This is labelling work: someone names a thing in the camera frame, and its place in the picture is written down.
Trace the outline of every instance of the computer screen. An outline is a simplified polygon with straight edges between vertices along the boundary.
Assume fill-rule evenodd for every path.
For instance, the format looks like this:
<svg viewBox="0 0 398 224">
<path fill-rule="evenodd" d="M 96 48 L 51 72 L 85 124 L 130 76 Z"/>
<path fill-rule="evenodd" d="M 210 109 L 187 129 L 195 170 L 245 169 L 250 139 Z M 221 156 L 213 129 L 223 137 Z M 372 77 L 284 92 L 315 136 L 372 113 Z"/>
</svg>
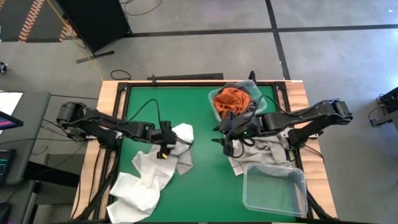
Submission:
<svg viewBox="0 0 398 224">
<path fill-rule="evenodd" d="M 0 130 L 21 127 L 24 122 L 0 111 Z"/>
</svg>

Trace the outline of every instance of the concrete floor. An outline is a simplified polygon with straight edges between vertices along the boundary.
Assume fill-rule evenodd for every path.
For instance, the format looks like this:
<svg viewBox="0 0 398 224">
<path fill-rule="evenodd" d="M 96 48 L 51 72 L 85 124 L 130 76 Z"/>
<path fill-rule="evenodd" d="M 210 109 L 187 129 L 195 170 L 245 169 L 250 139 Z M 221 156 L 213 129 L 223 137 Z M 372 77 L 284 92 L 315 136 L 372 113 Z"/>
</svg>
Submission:
<svg viewBox="0 0 398 224">
<path fill-rule="evenodd" d="M 134 0 L 127 8 L 139 13 L 157 2 Z M 395 1 L 271 2 L 278 27 L 398 24 Z M 260 0 L 163 0 L 153 12 L 129 17 L 129 23 L 134 32 L 271 27 L 266 4 Z M 395 223 L 398 132 L 390 124 L 370 127 L 367 116 L 376 106 L 375 97 L 398 86 L 398 30 L 292 32 L 281 33 L 280 38 L 290 76 L 304 80 L 310 104 L 341 98 L 354 113 L 351 124 L 330 127 L 320 137 L 338 216 L 348 221 Z M 130 38 L 102 51 L 107 50 L 116 53 L 95 60 L 105 80 L 114 69 L 127 70 L 135 80 L 152 74 L 216 72 L 223 72 L 225 79 L 246 78 L 251 70 L 258 79 L 284 78 L 271 33 Z M 96 97 L 101 79 L 90 63 L 75 63 L 80 57 L 83 54 L 72 41 L 0 43 L 0 61 L 10 65 L 7 75 L 0 77 L 0 89 Z M 67 100 L 52 98 L 46 118 L 54 120 L 59 106 Z M 95 100 L 84 102 L 96 104 Z M 41 135 L 53 137 L 45 132 Z M 35 150 L 47 145 L 52 154 L 76 148 L 72 143 L 40 142 Z M 42 161 L 43 157 L 32 159 Z"/>
</svg>

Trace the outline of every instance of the clear plastic container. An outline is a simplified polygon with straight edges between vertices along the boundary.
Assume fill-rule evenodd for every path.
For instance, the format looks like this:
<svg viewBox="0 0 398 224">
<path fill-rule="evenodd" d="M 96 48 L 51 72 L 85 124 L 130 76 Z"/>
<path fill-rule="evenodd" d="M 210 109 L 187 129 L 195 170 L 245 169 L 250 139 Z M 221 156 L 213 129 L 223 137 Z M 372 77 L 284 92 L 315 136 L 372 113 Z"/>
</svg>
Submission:
<svg viewBox="0 0 398 224">
<path fill-rule="evenodd" d="M 258 99 L 261 97 L 262 94 L 261 94 L 260 90 L 258 89 L 257 85 L 252 80 L 245 80 L 243 82 L 238 82 L 236 84 L 237 84 L 237 86 L 245 87 L 245 89 L 250 93 L 250 95 L 253 97 L 253 99 L 258 102 Z M 210 101 L 211 107 L 213 108 L 216 119 L 218 121 L 221 121 L 221 117 L 218 114 L 216 107 L 214 106 L 214 98 L 218 95 L 218 92 L 220 89 L 221 88 L 218 88 L 216 90 L 209 92 L 209 101 Z M 256 114 L 267 109 L 267 103 L 264 98 L 261 98 L 260 102 L 258 102 L 258 103 L 259 103 L 259 106 L 256 110 Z"/>
<path fill-rule="evenodd" d="M 250 210 L 302 217 L 307 188 L 297 168 L 249 163 L 244 170 L 243 204 Z"/>
</svg>

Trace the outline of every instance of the orange towel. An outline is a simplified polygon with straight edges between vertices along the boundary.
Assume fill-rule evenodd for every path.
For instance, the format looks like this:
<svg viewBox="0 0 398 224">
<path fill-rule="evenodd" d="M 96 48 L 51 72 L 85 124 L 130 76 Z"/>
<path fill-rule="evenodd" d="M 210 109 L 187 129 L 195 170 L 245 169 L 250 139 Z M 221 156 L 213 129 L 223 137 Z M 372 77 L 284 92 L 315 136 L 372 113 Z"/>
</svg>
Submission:
<svg viewBox="0 0 398 224">
<path fill-rule="evenodd" d="M 236 115 L 243 113 L 249 105 L 250 96 L 237 88 L 225 88 L 213 102 L 221 119 L 226 119 L 228 111 Z"/>
</svg>

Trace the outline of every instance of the white cloth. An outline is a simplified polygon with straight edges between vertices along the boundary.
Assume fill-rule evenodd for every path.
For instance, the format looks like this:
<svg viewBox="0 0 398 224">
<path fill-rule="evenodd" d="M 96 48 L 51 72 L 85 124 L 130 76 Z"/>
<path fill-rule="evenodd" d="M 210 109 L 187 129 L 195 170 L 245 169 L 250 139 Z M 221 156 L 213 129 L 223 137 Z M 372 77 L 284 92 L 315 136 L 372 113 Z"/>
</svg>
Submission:
<svg viewBox="0 0 398 224">
<path fill-rule="evenodd" d="M 235 175 L 243 174 L 246 166 L 250 162 L 261 164 L 271 164 L 277 166 L 291 167 L 292 164 L 286 159 L 285 150 L 289 144 L 281 134 L 270 137 L 253 138 L 254 146 L 244 146 L 243 155 L 239 158 L 228 157 Z M 242 144 L 239 140 L 233 141 L 234 156 L 242 153 Z"/>
<path fill-rule="evenodd" d="M 182 123 L 173 131 L 180 139 L 193 141 L 192 126 Z M 160 199 L 160 191 L 173 177 L 177 163 L 183 159 L 180 166 L 185 172 L 192 168 L 191 155 L 187 154 L 189 148 L 189 145 L 177 141 L 167 159 L 156 158 L 159 146 L 154 145 L 148 154 L 139 151 L 132 163 L 141 178 L 121 172 L 109 192 L 118 198 L 117 202 L 106 208 L 112 223 L 138 222 L 150 216 Z"/>
</svg>

